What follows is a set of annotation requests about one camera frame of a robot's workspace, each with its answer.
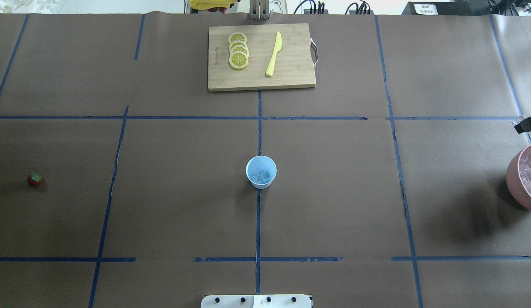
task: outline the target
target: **cup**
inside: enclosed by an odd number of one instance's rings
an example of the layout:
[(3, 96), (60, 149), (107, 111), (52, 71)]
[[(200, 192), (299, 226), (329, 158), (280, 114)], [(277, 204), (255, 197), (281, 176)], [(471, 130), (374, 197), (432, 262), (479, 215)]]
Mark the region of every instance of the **cup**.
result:
[(267, 156), (256, 156), (246, 164), (246, 177), (257, 189), (265, 189), (277, 176), (277, 165)]

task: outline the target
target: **cable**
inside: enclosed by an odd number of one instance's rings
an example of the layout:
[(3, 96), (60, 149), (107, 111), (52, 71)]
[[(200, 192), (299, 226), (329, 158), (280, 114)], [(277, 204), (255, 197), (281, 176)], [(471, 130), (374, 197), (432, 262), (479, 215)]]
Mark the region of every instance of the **cable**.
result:
[(518, 11), (516, 10), (516, 5), (514, 5), (514, 3), (510, 6), (510, 15), (511, 16), (514, 16), (512, 14), (512, 12), (514, 11), (514, 13), (517, 15), (517, 16), (520, 16), (520, 14), (518, 14)]
[(316, 14), (324, 14), (324, 2), (318, 2), (318, 10), (316, 12)]
[(360, 1), (362, 1), (362, 4), (360, 6), (356, 2), (349, 4), (349, 6), (347, 7), (347, 10), (345, 10), (344, 15), (346, 15), (347, 12), (349, 12), (349, 9), (351, 8), (351, 6), (353, 6), (353, 4), (357, 5), (357, 7), (355, 8), (355, 15), (369, 15), (371, 11), (370, 5), (364, 0), (360, 0)]
[[(516, 0), (513, 0), (512, 2), (510, 0), (507, 0), (507, 5), (505, 6), (505, 12), (503, 15), (507, 16), (507, 9), (510, 8), (510, 6), (514, 4), (514, 2), (516, 2)], [(509, 11), (510, 15), (512, 16), (512, 9), (509, 9)]]
[(359, 9), (359, 4), (356, 3), (356, 2), (353, 2), (352, 4), (349, 4), (349, 6), (347, 7), (347, 9), (345, 10), (345, 14), (344, 14), (344, 15), (347, 15), (347, 12), (349, 12), (349, 9), (351, 8), (351, 6), (353, 6), (353, 4), (356, 4), (356, 5), (357, 5), (357, 10)]
[(314, 0), (303, 0), (300, 4), (298, 4), (298, 7), (296, 8), (296, 10), (294, 10), (294, 14), (298, 11), (298, 8), (300, 8), (301, 4), (304, 4), (305, 2), (308, 2), (308, 1), (313, 3), (313, 6), (309, 8), (309, 14), (311, 14), (313, 11), (316, 12), (317, 4), (314, 2)]

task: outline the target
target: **metal handle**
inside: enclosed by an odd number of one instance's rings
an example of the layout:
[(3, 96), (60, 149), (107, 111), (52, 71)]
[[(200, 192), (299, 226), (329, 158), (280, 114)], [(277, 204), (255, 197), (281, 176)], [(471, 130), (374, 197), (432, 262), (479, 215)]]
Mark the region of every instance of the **metal handle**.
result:
[(312, 37), (311, 37), (311, 47), (312, 47), (313, 50), (314, 50), (314, 57), (317, 59), (317, 60), (315, 60), (315, 62), (313, 63), (313, 65), (314, 65), (314, 68), (317, 68), (317, 63), (318, 63), (318, 47), (317, 47), (317, 45), (314, 43)]

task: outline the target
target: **blue tape line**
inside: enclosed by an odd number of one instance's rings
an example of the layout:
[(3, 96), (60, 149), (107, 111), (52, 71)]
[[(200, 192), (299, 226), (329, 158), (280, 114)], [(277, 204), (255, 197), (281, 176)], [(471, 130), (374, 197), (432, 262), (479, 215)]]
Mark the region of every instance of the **blue tape line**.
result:
[(82, 115), (82, 116), (71, 116), (71, 115), (0, 115), (0, 119), (7, 120), (122, 120), (123, 117), (119, 116), (92, 116), (92, 115)]
[(127, 117), (129, 120), (256, 120), (258, 117), (198, 117), (198, 116), (154, 116), (154, 115), (134, 115)]
[[(416, 257), (417, 261), (517, 261), (531, 260), (531, 256), (526, 255), (455, 255), (455, 256), (428, 256)], [(412, 257), (392, 257), (391, 261), (412, 261)]]
[(343, 257), (262, 257), (263, 262), (338, 262)]
[[(260, 257), (261, 262), (337, 262), (343, 257)], [(195, 258), (195, 262), (256, 262), (255, 257)]]
[(119, 153), (121, 152), (121, 145), (123, 143), (123, 137), (125, 136), (125, 126), (127, 123), (128, 107), (125, 109), (125, 115), (123, 115), (123, 123), (121, 125), (121, 135), (119, 136), (119, 144), (117, 145), (117, 154), (115, 156), (115, 166), (113, 167), (113, 175), (111, 176), (111, 185), (109, 186), (109, 197), (107, 198), (107, 206), (105, 208), (104, 224), (101, 228), (100, 246), (98, 248), (98, 257), (96, 259), (95, 276), (92, 281), (91, 297), (89, 300), (89, 308), (92, 308), (94, 304), (94, 297), (96, 293), (96, 285), (98, 283), (98, 275), (100, 273), (101, 256), (104, 251), (105, 234), (107, 231), (107, 221), (109, 220), (109, 211), (111, 209), (111, 200), (113, 199), (113, 187), (115, 186), (115, 180), (117, 177), (117, 168), (119, 167)]
[(260, 294), (260, 262), (261, 262), (261, 189), (258, 191), (258, 206), (256, 214), (256, 294)]
[(142, 14), (142, 21), (140, 22), (140, 33), (138, 34), (138, 43), (136, 44), (136, 53), (134, 54), (134, 60), (138, 60), (140, 54), (140, 43), (142, 42), (142, 33), (144, 32), (145, 14)]
[(264, 120), (367, 120), (367, 117), (263, 117)]
[(381, 59), (381, 68), (383, 71), (383, 84), (385, 86), (385, 95), (387, 96), (387, 106), (389, 108), (389, 119), (391, 122), (391, 133), (393, 136), (393, 143), (395, 145), (395, 155), (397, 159), (398, 179), (400, 180), (400, 186), (402, 188), (402, 197), (404, 202), (404, 210), (406, 211), (406, 229), (408, 230), (408, 239), (410, 241), (410, 252), (412, 254), (412, 266), (414, 268), (414, 280), (415, 288), (418, 295), (418, 304), (420, 308), (423, 308), (423, 298), (421, 296), (421, 283), (419, 281), (418, 262), (415, 259), (415, 246), (414, 236), (412, 234), (412, 223), (410, 221), (410, 210), (408, 208), (408, 199), (406, 198), (406, 187), (404, 186), (404, 175), (402, 174), (402, 164), (400, 163), (400, 152), (398, 150), (398, 140), (396, 135), (395, 117), (393, 114), (393, 107), (391, 104), (391, 95), (389, 94), (389, 88), (387, 86), (387, 69), (385, 66), (385, 57), (383, 55), (383, 45), (381, 43), (381, 33), (379, 29), (379, 19), (377, 15), (375, 17), (375, 27), (377, 31), (377, 43), (379, 45), (379, 56)]
[[(9, 120), (18, 120), (18, 119), (28, 119), (28, 120), (122, 120), (124, 117), (118, 116), (118, 115), (0, 115), (0, 119), (9, 119)], [(126, 119), (129, 120), (256, 120), (258, 117), (208, 117), (208, 116), (154, 116), (154, 115), (134, 115), (126, 117)]]
[[(0, 257), (0, 262), (96, 262), (97, 258)], [(136, 258), (103, 258), (102, 262), (136, 262)]]
[(518, 118), (517, 117), (394, 117), (394, 119), (397, 121), (399, 120), (515, 121)]
[(22, 35), (24, 35), (25, 26), (27, 25), (28, 19), (29, 19), (29, 14), (26, 14), (26, 18), (24, 19), (24, 24), (22, 25), (22, 28), (20, 29), (20, 33), (18, 34), (18, 39), (16, 41), (15, 48), (12, 51), (11, 59), (9, 60), (9, 64), (7, 65), (7, 69), (5, 70), (5, 74), (3, 75), (3, 80), (1, 81), (0, 98), (1, 98), (1, 93), (3, 92), (3, 87), (5, 86), (5, 82), (7, 82), (7, 76), (9, 76), (9, 72), (11, 71), (12, 62), (15, 60), (16, 51), (18, 50), (18, 46), (20, 45), (20, 41), (22, 40)]
[(255, 262), (255, 257), (195, 258), (195, 262)]
[[(499, 58), (501, 59), (501, 64), (503, 65), (503, 70), (505, 72), (505, 76), (508, 81), (510, 93), (512, 94), (512, 97), (514, 98), (514, 104), (516, 105), (516, 110), (518, 111), (518, 115), (522, 116), (524, 114), (522, 113), (522, 108), (520, 107), (520, 101), (518, 100), (518, 96), (516, 95), (516, 91), (514, 90), (514, 84), (512, 82), (512, 78), (510, 77), (510, 74), (508, 72), (507, 63), (504, 60), (503, 51), (501, 50), (501, 45), (499, 44), (498, 33), (495, 30), (494, 18), (492, 17), (492, 15), (490, 15), (490, 25), (492, 26), (492, 33), (494, 34), (495, 47), (498, 49)], [(531, 144), (531, 137), (530, 137), (530, 134), (527, 132), (526, 132), (526, 138), (528, 139), (528, 144)]]
[(96, 258), (0, 257), (0, 262), (95, 262)]
[(258, 90), (258, 155), (261, 155), (261, 90)]
[(101, 262), (136, 262), (136, 258), (101, 258)]

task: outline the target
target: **yellow plastic knife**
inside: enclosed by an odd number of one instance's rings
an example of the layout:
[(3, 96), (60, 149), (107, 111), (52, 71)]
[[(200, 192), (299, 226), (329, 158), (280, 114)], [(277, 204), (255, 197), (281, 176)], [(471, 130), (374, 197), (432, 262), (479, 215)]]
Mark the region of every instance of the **yellow plastic knife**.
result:
[(277, 52), (281, 51), (281, 49), (282, 36), (281, 33), (277, 33), (277, 39), (275, 39), (275, 47), (273, 47), (273, 55), (271, 55), (271, 60), (269, 61), (269, 65), (267, 65), (267, 70), (265, 70), (265, 76), (273, 76), (273, 72), (275, 71), (275, 60), (277, 59)]

